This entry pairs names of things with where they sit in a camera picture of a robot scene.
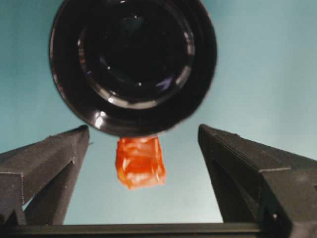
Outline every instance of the teal background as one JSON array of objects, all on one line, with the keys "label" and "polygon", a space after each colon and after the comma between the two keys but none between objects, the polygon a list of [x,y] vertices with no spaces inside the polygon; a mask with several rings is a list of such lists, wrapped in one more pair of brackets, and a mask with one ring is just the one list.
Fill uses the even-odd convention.
[{"label": "teal background", "polygon": [[[0,151],[83,124],[59,96],[48,40],[61,0],[0,0]],[[197,128],[206,123],[317,159],[317,1],[204,0],[218,38],[212,88],[161,137],[166,186],[128,191],[116,142],[91,128],[67,224],[221,222]]]}]

